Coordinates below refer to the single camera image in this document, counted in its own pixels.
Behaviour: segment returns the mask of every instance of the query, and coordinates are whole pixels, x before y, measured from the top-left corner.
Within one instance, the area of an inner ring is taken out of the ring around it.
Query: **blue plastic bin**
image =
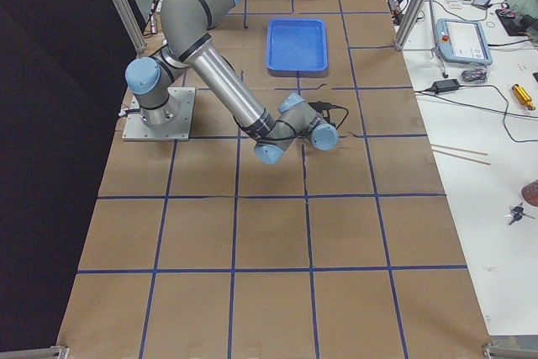
[[[272,71],[327,69],[325,23],[317,18],[274,18],[267,28],[266,66]]]

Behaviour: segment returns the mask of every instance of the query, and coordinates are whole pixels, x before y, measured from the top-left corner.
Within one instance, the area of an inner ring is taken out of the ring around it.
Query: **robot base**
[[[130,114],[125,123],[123,139],[125,141],[159,141],[159,140],[188,140],[193,121],[194,87],[169,87],[168,92],[180,104],[179,113],[172,122],[160,128],[147,126],[139,114]],[[130,108],[139,107],[133,97]]]

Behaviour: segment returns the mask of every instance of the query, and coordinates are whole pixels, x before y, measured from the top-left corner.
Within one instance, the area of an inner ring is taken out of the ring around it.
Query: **black backdrop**
[[[56,342],[135,50],[111,0],[0,0],[0,22],[1,352]]]

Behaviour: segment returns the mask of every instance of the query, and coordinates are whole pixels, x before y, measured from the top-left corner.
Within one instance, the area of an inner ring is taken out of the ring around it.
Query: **red cup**
[[[529,185],[525,185],[521,189],[521,195],[528,204],[532,206],[538,206],[538,180],[531,182]]]

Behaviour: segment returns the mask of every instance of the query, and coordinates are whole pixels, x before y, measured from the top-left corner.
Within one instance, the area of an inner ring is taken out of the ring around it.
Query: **white desk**
[[[448,0],[437,0],[447,4]],[[492,3],[503,0],[492,0]],[[509,37],[493,10],[482,22],[490,44],[521,40]],[[404,49],[433,46],[428,5],[425,19],[416,24]],[[451,10],[464,18],[480,19],[485,12],[471,5]],[[435,18],[452,18],[435,5]],[[487,84],[497,86],[510,102],[509,111],[538,117],[515,99],[511,86],[522,85],[538,101],[538,52],[529,43],[492,50],[493,64]],[[405,51],[415,90],[442,80],[440,62],[429,51]],[[458,78],[467,67],[446,64],[450,78]],[[460,89],[444,97],[504,110],[504,100],[493,88]],[[440,176],[451,206],[467,265],[490,335],[538,335],[538,220],[523,218],[508,226],[509,206],[523,201],[520,189],[538,178],[538,142],[514,143],[502,125],[501,114],[459,107],[441,100],[418,96],[420,111],[430,142],[466,150],[487,152],[487,156],[447,152],[491,163],[490,166],[435,153]],[[538,138],[538,122],[506,119],[516,139]],[[523,205],[527,214],[538,218],[538,208]]]

